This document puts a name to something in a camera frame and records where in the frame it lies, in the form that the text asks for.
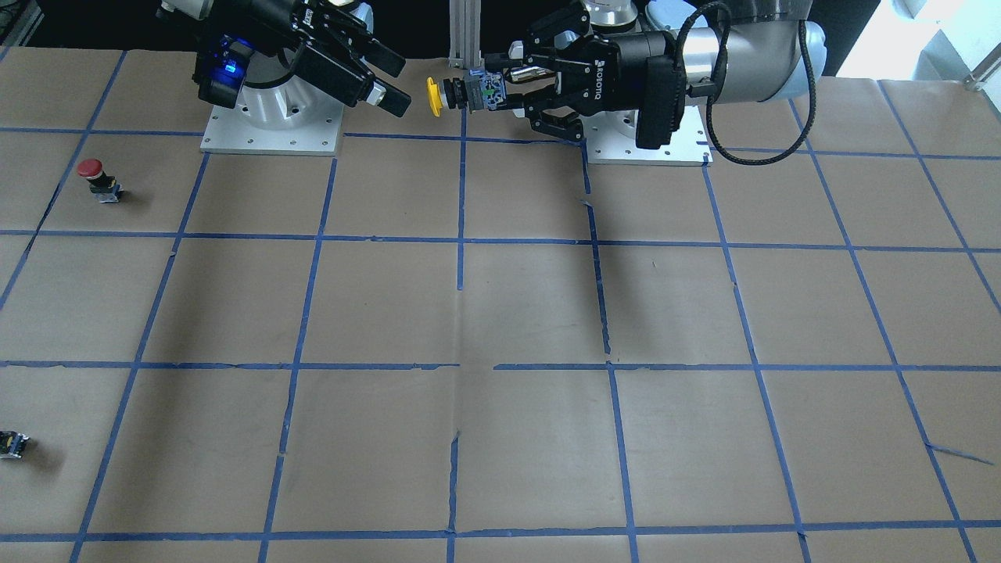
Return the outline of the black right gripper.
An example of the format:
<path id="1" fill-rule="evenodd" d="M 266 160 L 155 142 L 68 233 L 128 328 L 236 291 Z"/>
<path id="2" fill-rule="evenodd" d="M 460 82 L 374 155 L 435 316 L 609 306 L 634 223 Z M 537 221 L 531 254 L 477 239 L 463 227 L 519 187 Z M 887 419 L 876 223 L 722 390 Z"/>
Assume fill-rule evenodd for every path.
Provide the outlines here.
<path id="1" fill-rule="evenodd" d="M 243 40 L 266 55 L 285 48 L 296 52 L 293 74 L 344 106 L 364 101 L 395 117 L 403 117 L 411 106 L 410 94 L 366 65 L 393 77 L 400 76 L 405 65 L 403 56 L 375 38 L 368 4 L 214 1 L 211 36 L 216 34 Z"/>

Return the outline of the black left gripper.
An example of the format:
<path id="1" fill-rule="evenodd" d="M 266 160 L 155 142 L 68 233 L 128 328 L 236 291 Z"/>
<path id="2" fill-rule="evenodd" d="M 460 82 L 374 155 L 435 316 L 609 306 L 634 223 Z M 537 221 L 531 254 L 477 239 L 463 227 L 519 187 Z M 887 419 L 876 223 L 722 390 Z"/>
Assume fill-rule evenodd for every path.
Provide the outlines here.
<path id="1" fill-rule="evenodd" d="M 583 115 L 636 110 L 638 149 L 660 149 L 680 128 L 689 80 L 680 46 L 668 31 L 645 31 L 597 37 L 585 53 L 569 54 L 573 42 L 590 31 L 590 10 L 583 1 L 541 17 L 528 27 L 528 37 L 508 52 L 486 54 L 483 70 L 504 79 L 543 79 L 557 74 L 594 77 L 590 88 L 558 93 L 547 86 L 508 94 L 500 109 L 521 109 L 533 131 L 552 138 L 582 142 Z"/>

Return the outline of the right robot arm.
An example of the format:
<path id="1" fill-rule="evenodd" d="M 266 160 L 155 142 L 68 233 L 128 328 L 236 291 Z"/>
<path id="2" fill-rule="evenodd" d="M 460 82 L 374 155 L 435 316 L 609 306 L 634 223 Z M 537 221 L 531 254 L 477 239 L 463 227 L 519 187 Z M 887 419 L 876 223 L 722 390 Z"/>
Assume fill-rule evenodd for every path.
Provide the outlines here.
<path id="1" fill-rule="evenodd" d="M 362 1 L 163 1 L 164 18 L 181 12 L 198 40 L 192 79 L 212 106 L 235 108 L 250 85 L 254 54 L 285 60 L 285 73 L 344 104 L 361 101 L 403 117 L 408 93 L 379 78 L 393 77 L 405 60 L 373 35 Z"/>

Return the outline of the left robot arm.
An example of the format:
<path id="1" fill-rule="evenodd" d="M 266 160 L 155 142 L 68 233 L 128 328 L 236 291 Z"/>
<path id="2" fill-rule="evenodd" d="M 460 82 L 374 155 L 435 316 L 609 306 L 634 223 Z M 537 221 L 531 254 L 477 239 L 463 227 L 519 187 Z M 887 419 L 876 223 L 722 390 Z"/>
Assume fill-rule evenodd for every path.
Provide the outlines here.
<path id="1" fill-rule="evenodd" d="M 521 111 L 534 131 L 575 142 L 583 118 L 629 117 L 637 149 L 662 149 L 687 104 L 811 99 L 826 48 L 809 1 L 683 1 L 679 24 L 633 1 L 572 1 L 468 72 L 472 108 Z"/>

